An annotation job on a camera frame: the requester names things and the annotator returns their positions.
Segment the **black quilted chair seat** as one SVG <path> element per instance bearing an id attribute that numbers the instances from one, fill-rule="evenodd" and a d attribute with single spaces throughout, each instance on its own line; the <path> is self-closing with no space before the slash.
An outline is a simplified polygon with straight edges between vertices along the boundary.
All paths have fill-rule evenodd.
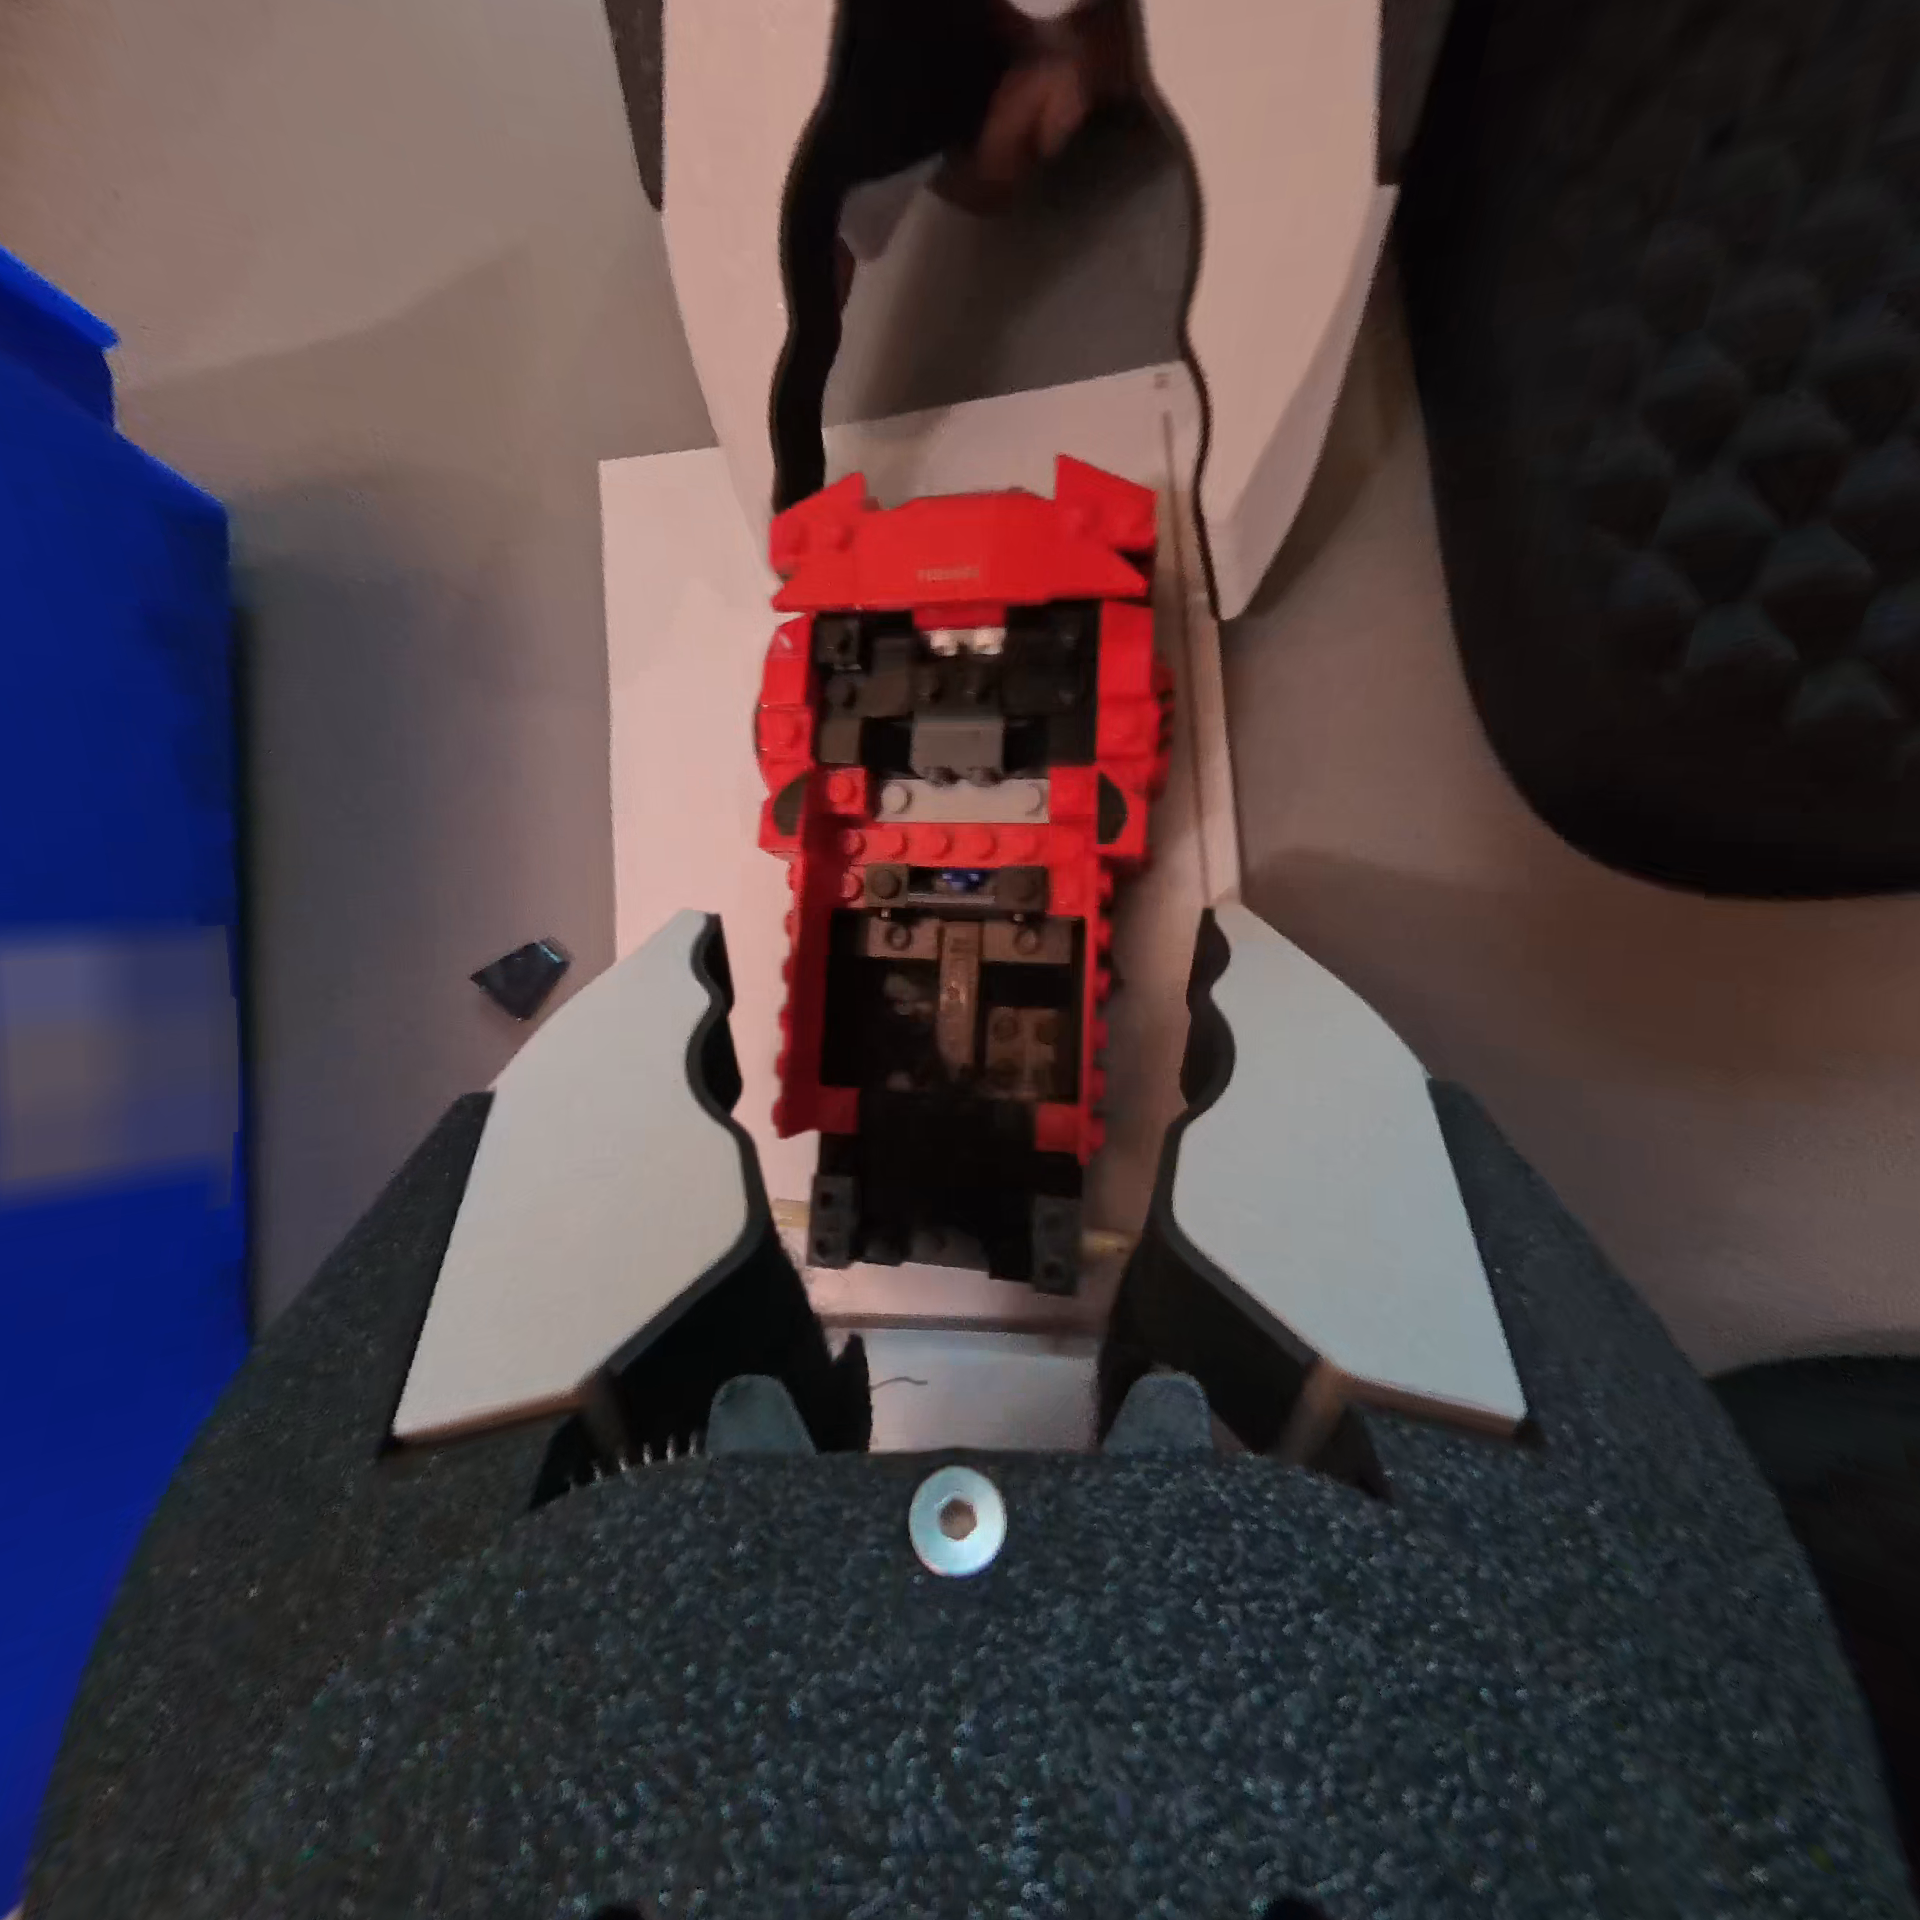
<path id="1" fill-rule="evenodd" d="M 1712 1380 L 1872 1696 L 1917 1702 L 1917 1357 L 1748 1362 Z"/>
<path id="2" fill-rule="evenodd" d="M 1397 205 L 1520 801 L 1694 892 L 1917 892 L 1917 2 L 1456 2 Z"/>

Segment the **small dark wedge lego piece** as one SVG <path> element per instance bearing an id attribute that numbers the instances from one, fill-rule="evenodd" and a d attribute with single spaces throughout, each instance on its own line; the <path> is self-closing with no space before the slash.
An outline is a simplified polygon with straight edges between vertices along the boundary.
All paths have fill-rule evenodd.
<path id="1" fill-rule="evenodd" d="M 531 1023 L 560 992 L 571 951 L 555 940 L 520 942 L 469 973 L 469 983 L 515 1023 Z"/>

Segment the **red and black lego car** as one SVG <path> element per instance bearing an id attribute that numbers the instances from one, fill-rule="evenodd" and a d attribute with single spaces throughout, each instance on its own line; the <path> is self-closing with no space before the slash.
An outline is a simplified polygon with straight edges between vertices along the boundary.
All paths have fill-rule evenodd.
<path id="1" fill-rule="evenodd" d="M 772 1123 L 818 1136 L 818 1270 L 1078 1289 L 1113 910 L 1173 753 L 1155 554 L 1155 492 L 1072 455 L 1051 492 L 896 506 L 855 473 L 768 527 Z"/>

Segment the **lego instruction booklet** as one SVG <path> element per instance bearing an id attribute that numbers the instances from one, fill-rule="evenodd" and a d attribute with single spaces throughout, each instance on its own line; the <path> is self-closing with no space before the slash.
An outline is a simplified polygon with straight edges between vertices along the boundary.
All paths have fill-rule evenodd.
<path id="1" fill-rule="evenodd" d="M 808 1274 L 826 1330 L 864 1335 L 875 1450 L 1088 1450 L 1094 1441 L 1098 1335 L 1166 1126 L 1184 1108 L 1197 920 L 1241 885 L 1217 622 L 1190 506 L 1197 426 L 1193 377 L 1170 360 L 826 432 L 826 466 L 859 469 L 883 505 L 989 485 L 1051 491 L 1059 452 L 1155 485 L 1155 643 L 1174 674 L 1152 864 L 1115 892 L 1109 1133 L 1088 1170 L 1088 1274 L 1075 1297 L 948 1264 Z M 772 1126 L 785 881 L 759 847 L 751 744 L 775 580 L 765 540 L 738 506 L 726 455 L 604 461 L 603 575 L 617 955 L 686 908 L 724 920 L 744 1074 L 735 1111 L 759 1148 L 785 1245 L 801 1253 L 818 1136 L 780 1136 Z"/>

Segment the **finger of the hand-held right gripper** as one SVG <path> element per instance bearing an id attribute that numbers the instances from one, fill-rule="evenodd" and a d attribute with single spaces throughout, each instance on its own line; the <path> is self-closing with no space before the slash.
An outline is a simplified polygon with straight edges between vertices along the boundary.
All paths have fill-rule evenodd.
<path id="1" fill-rule="evenodd" d="M 1143 98 L 1190 187 L 1159 372 L 1187 580 L 1257 598 L 1327 441 L 1397 187 L 1379 179 L 1385 2 L 1133 2 Z"/>
<path id="2" fill-rule="evenodd" d="M 788 347 L 785 192 L 826 91 L 837 2 L 661 6 L 661 234 L 708 426 L 759 556 Z"/>

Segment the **blue plastic bin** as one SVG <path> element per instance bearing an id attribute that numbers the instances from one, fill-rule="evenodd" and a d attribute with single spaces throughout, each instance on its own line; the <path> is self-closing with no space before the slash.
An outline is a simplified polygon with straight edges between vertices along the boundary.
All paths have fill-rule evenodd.
<path id="1" fill-rule="evenodd" d="M 250 1346 L 228 517 L 2 253 L 2 1904 L 88 1650 Z"/>

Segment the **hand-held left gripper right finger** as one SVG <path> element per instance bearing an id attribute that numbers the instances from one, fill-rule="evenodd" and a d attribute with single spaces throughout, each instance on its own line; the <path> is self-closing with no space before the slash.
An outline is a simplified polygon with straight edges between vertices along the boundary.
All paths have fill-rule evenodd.
<path id="1" fill-rule="evenodd" d="M 1241 899 L 1193 946 L 1184 1108 L 1123 1264 L 1123 1376 L 1241 1446 L 1360 1413 L 1510 1441 L 1527 1393 L 1412 1045 Z"/>

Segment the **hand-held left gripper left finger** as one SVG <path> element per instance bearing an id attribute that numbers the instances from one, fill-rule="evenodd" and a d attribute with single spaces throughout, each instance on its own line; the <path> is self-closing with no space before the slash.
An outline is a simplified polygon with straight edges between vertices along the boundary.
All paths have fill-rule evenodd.
<path id="1" fill-rule="evenodd" d="M 397 1446 L 579 1413 L 768 1235 L 724 920 L 670 914 L 503 1065 L 397 1399 Z"/>

